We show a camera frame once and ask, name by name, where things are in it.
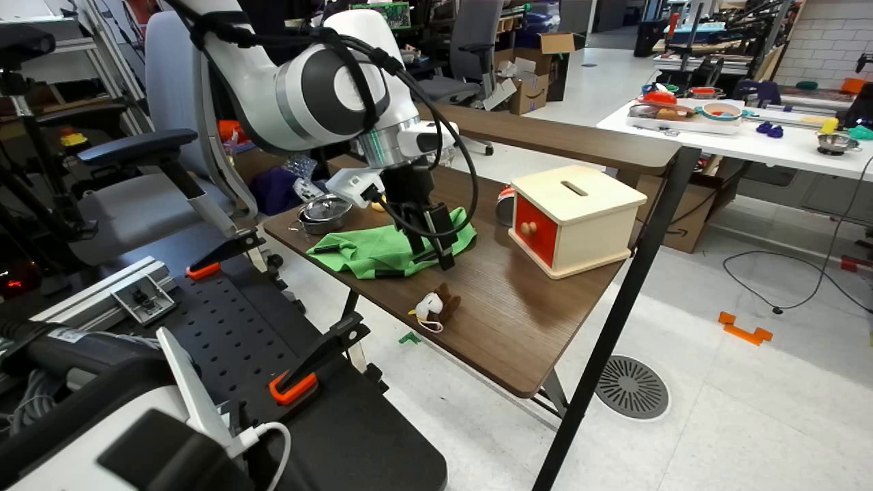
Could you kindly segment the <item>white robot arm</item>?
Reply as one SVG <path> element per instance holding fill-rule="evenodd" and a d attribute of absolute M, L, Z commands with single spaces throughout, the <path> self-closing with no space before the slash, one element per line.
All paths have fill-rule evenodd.
<path fill-rule="evenodd" d="M 363 153 L 363 165 L 308 186 L 308 202 L 379 202 L 418 259 L 454 265 L 459 222 L 432 202 L 428 165 L 459 128 L 439 112 L 421 113 L 425 95 L 382 14 L 267 7 L 263 0 L 169 5 L 259 143 L 285 153 L 354 143 Z"/>

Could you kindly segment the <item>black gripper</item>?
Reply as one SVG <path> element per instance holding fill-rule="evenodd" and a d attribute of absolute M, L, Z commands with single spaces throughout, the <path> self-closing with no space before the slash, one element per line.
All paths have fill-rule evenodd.
<path fill-rule="evenodd" d="M 414 226 L 425 226 L 425 213 L 432 209 L 432 191 L 433 191 L 432 175 L 418 165 L 395 165 L 382 171 L 382 181 L 386 181 L 386 196 L 390 209 L 405 222 L 409 222 L 405 226 L 405 235 L 413 247 L 413 259 L 414 261 L 432 259 L 433 254 L 428 247 L 428 239 L 414 228 Z M 450 270 L 457 265 L 457 255 L 454 255 L 457 231 L 454 231 L 447 207 L 438 205 L 432 209 L 432 221 L 433 221 L 433 251 L 438 251 L 439 266 Z"/>

